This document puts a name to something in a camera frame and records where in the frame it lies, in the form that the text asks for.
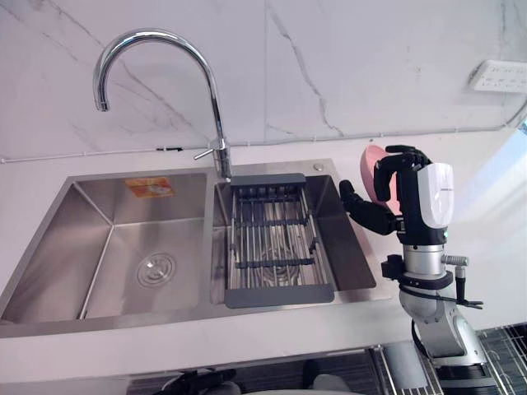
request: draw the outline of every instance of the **orange sticker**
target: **orange sticker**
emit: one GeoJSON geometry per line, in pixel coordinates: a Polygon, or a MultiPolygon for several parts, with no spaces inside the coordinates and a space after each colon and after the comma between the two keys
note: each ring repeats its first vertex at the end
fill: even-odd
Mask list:
{"type": "Polygon", "coordinates": [[[167,177],[125,179],[124,183],[138,198],[168,198],[174,196],[174,190],[168,183],[167,177]]]}

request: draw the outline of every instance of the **chrome faucet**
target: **chrome faucet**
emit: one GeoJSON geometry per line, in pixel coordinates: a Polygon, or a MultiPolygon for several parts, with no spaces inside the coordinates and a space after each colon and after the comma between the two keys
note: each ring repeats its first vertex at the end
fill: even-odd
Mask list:
{"type": "Polygon", "coordinates": [[[211,147],[208,150],[196,155],[194,159],[197,160],[208,154],[213,154],[218,174],[224,179],[229,179],[231,177],[229,144],[223,135],[222,118],[220,117],[220,110],[217,103],[216,80],[214,79],[212,70],[208,66],[203,55],[186,39],[166,30],[137,29],[124,33],[112,40],[100,55],[95,71],[93,72],[93,94],[96,99],[96,108],[99,111],[108,111],[110,109],[108,99],[106,98],[106,80],[108,79],[110,68],[115,59],[126,49],[148,41],[172,44],[176,47],[182,48],[192,56],[201,67],[203,74],[207,79],[208,90],[211,95],[212,112],[216,124],[217,139],[212,142],[211,147]]]}

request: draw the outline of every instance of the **dish rack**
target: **dish rack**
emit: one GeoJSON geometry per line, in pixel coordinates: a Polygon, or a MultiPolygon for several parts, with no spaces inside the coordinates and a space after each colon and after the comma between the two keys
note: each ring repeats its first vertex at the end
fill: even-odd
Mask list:
{"type": "Polygon", "coordinates": [[[303,174],[232,178],[228,307],[333,300],[305,186],[303,174]]]}

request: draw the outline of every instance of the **kitchen sink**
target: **kitchen sink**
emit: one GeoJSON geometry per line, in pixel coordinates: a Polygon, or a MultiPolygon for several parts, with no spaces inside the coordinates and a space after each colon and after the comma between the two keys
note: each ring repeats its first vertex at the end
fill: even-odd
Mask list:
{"type": "MultiPolygon", "coordinates": [[[[313,164],[233,170],[305,174],[324,270],[335,291],[331,303],[389,297],[379,265],[362,252],[364,234],[353,230],[341,207],[333,163],[313,164]]],[[[0,337],[306,307],[226,307],[231,197],[230,184],[213,169],[68,178],[0,296],[0,337]]]]}

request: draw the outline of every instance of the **electrical outlet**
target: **electrical outlet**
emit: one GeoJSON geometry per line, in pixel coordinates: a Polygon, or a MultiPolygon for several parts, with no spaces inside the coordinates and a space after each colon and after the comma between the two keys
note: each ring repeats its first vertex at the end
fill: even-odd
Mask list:
{"type": "Polygon", "coordinates": [[[475,91],[527,93],[527,63],[486,60],[470,79],[475,91]]]}

